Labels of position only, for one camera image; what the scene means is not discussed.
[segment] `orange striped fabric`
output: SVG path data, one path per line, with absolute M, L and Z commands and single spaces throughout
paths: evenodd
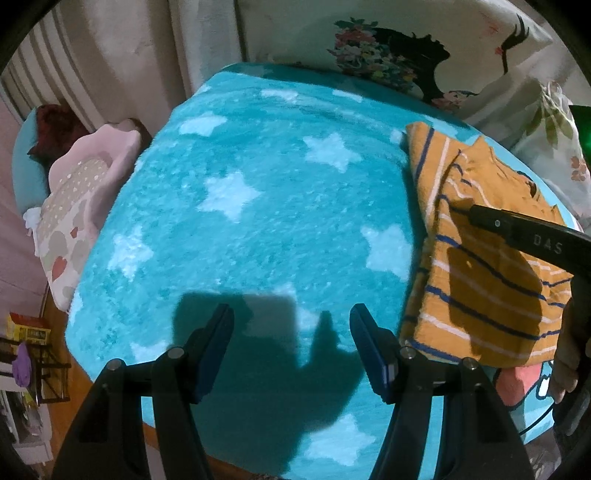
M 401 340 L 451 362 L 471 356 L 504 368 L 552 359 L 571 275 L 473 227 L 466 213 L 476 203 L 564 225 L 558 208 L 484 137 L 469 147 L 421 122 L 407 133 L 427 238 Z

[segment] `teal cushion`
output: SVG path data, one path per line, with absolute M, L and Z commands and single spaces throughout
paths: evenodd
M 29 150 L 37 143 L 37 109 L 23 123 L 12 150 L 12 186 L 18 211 L 40 207 L 49 197 L 47 172 Z

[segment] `pink wall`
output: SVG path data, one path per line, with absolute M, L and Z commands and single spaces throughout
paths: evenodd
M 10 311 L 37 315 L 47 284 L 12 191 L 12 148 L 19 127 L 0 100 L 0 331 Z

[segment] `wooden floor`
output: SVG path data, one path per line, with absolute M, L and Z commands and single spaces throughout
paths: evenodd
M 90 390 L 92 382 L 80 365 L 76 363 L 76 360 L 72 358 L 66 347 L 64 332 L 67 325 L 67 315 L 57 309 L 51 295 L 47 296 L 47 301 L 43 310 L 43 317 L 51 325 L 51 342 L 54 345 L 56 357 L 61 361 L 69 361 L 72 364 L 68 379 L 71 400 L 65 403 L 49 405 L 51 426 L 53 429 L 51 449 L 53 451 L 53 456 L 56 458 L 72 420 L 76 416 L 80 405 L 82 405 L 86 394 Z M 158 448 L 156 431 L 146 424 L 144 424 L 144 436 L 148 445 L 156 449 Z M 252 474 L 246 470 L 221 462 L 212 457 L 208 457 L 208 460 L 217 480 L 248 480 L 252 476 Z M 47 473 L 51 472 L 52 467 L 52 464 L 47 465 Z

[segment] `purple cloth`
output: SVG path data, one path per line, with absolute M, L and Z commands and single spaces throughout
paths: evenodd
M 17 359 L 12 362 L 12 376 L 19 387 L 27 388 L 31 384 L 31 358 L 24 343 L 17 347 Z

